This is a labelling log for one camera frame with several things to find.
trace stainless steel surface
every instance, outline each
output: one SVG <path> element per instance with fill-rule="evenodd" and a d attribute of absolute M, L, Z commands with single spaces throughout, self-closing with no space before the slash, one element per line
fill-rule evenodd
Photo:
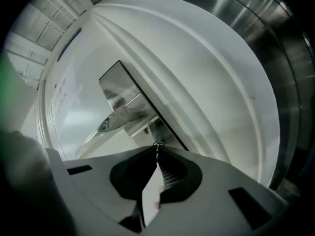
<path fill-rule="evenodd" d="M 184 149 L 120 62 L 113 65 L 99 83 L 113 112 L 83 142 L 75 153 L 77 158 L 89 157 L 122 129 L 139 147 L 163 141 L 169 147 Z"/>
<path fill-rule="evenodd" d="M 304 34 L 281 0 L 185 1 L 233 28 L 265 69 L 276 96 L 281 128 L 279 157 L 271 184 L 277 186 L 296 147 L 310 149 L 313 139 L 315 70 Z"/>

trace white wall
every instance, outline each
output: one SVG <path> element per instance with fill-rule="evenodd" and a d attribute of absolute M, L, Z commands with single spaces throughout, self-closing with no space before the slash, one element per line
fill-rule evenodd
<path fill-rule="evenodd" d="M 20 131 L 37 91 L 17 74 L 4 52 L 0 54 L 0 129 Z"/>

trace white curved panel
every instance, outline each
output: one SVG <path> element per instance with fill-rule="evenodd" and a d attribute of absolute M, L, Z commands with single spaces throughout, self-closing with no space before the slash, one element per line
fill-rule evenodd
<path fill-rule="evenodd" d="M 59 151 L 67 160 L 76 159 L 76 150 L 112 113 L 98 80 L 124 58 L 92 20 L 81 27 L 49 74 L 50 119 L 55 129 L 50 132 L 56 133 L 56 144 L 60 144 Z"/>
<path fill-rule="evenodd" d="M 201 152 L 269 184 L 277 106 L 262 66 L 233 30 L 180 0 L 106 0 L 93 17 Z"/>

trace black rectangular hole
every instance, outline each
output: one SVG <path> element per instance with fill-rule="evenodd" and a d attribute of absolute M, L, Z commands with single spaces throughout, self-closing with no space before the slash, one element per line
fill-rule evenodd
<path fill-rule="evenodd" d="M 79 174 L 79 173 L 82 173 L 84 171 L 89 171 L 89 170 L 92 170 L 92 167 L 90 165 L 84 165 L 80 167 L 67 169 L 69 175 Z"/>
<path fill-rule="evenodd" d="M 259 228 L 271 219 L 271 216 L 245 189 L 236 188 L 228 192 L 253 230 Z"/>

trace ceiling panel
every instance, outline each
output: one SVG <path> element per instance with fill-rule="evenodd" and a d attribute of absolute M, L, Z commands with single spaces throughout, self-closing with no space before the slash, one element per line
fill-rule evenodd
<path fill-rule="evenodd" d="M 42 47 L 53 50 L 62 34 L 56 29 L 53 23 L 48 23 L 46 29 L 41 33 L 38 44 Z"/>
<path fill-rule="evenodd" d="M 47 17 L 42 15 L 35 8 L 27 5 L 12 26 L 12 31 L 33 42 L 37 42 L 48 22 Z"/>
<path fill-rule="evenodd" d="M 79 15 L 92 5 L 89 0 L 65 1 Z M 6 40 L 5 48 L 9 59 L 22 79 L 32 88 L 38 88 L 43 68 L 50 56 L 49 51 L 54 49 L 75 21 L 76 14 L 69 12 L 71 8 L 65 1 L 31 0 L 16 19 Z"/>

